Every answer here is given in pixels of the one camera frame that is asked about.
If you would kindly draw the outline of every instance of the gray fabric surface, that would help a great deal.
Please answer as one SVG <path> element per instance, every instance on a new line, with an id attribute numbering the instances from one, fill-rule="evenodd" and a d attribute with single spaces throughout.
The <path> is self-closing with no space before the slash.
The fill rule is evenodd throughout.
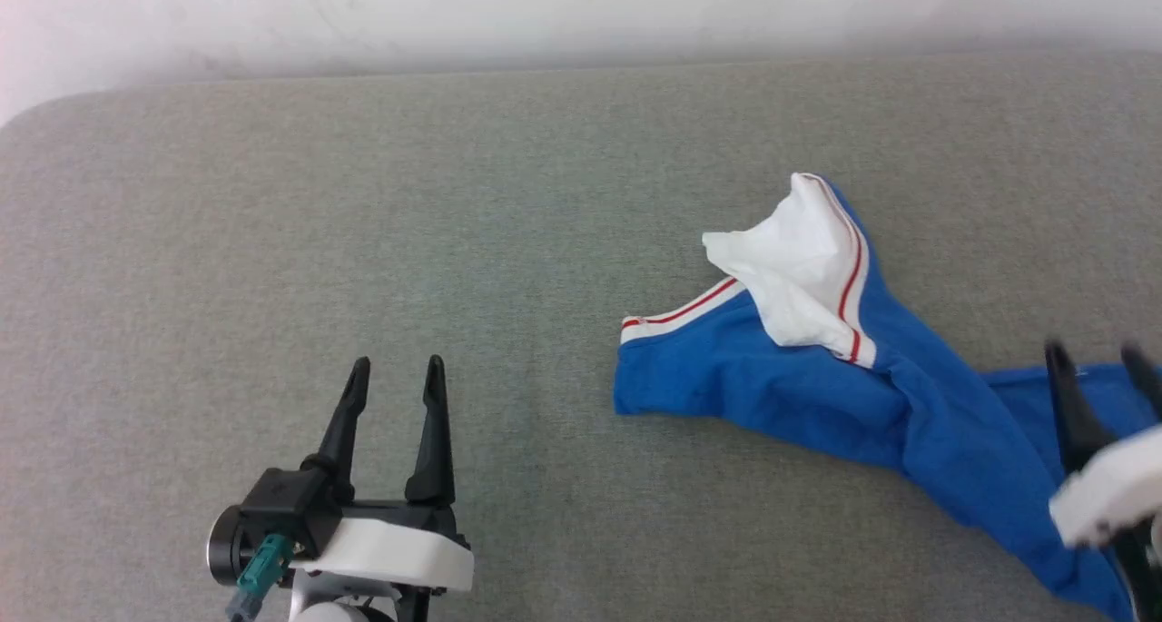
<path id="1" fill-rule="evenodd" d="M 981 370 L 1162 356 L 1162 60 L 277 81 L 67 98 L 0 133 L 0 619 L 221 620 L 207 529 L 373 360 L 356 484 L 447 362 L 469 595 L 432 620 L 1092 620 L 896 474 L 622 419 L 618 321 L 795 170 Z M 284 619 L 287 598 L 264 619 Z"/>

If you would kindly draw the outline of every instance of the blue garment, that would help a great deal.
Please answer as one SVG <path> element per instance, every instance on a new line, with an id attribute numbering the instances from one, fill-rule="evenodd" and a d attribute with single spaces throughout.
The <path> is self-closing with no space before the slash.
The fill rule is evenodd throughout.
<path id="1" fill-rule="evenodd" d="M 676 329 L 625 342 L 616 410 L 722 417 L 896 470 L 957 522 L 984 529 L 1059 596 L 1132 620 L 1110 556 L 1067 549 L 1049 517 L 1064 474 L 1046 371 L 974 372 L 891 296 L 869 250 L 859 314 L 877 346 L 870 370 L 820 346 L 776 345 L 740 291 Z M 1120 366 L 1082 372 L 1111 430 L 1124 436 L 1157 422 Z"/>

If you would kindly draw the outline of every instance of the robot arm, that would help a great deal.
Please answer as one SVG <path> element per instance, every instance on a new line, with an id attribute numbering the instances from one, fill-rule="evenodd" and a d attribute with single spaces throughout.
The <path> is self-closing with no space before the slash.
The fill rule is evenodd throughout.
<path id="1" fill-rule="evenodd" d="M 1118 439 L 1082 395 L 1060 343 L 1045 350 L 1066 481 L 1049 500 L 1067 546 L 1112 546 L 1139 620 L 1162 620 L 1162 426 Z M 1141 350 L 1126 346 L 1131 381 L 1162 420 L 1162 385 Z"/>
<path id="2" fill-rule="evenodd" d="M 206 546 L 215 580 L 236 586 L 230 622 L 253 622 L 271 587 L 292 589 L 292 622 L 425 622 L 432 596 L 472 589 L 474 560 L 457 532 L 444 362 L 428 364 L 428 408 L 415 473 L 402 501 L 357 501 L 356 422 L 371 362 L 356 362 L 318 452 L 299 470 L 266 470 L 241 505 L 218 516 Z M 339 603 L 389 601 L 389 614 Z"/>

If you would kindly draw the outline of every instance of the white background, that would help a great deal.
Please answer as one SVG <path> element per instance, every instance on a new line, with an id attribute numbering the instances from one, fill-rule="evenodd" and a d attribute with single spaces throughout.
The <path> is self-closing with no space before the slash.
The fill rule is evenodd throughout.
<path id="1" fill-rule="evenodd" d="M 1046 47 L 1162 50 L 1162 0 L 0 0 L 0 122 L 124 85 Z"/>

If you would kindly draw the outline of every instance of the green cable connector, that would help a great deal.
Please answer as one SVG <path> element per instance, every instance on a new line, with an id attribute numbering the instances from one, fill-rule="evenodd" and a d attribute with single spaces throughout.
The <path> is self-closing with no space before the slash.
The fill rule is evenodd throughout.
<path id="1" fill-rule="evenodd" d="M 254 622 L 258 610 L 263 609 L 263 599 L 274 584 L 286 574 L 294 556 L 294 541 L 281 534 L 271 534 L 258 545 L 254 558 L 238 577 L 238 589 L 225 607 L 225 616 L 230 622 Z"/>

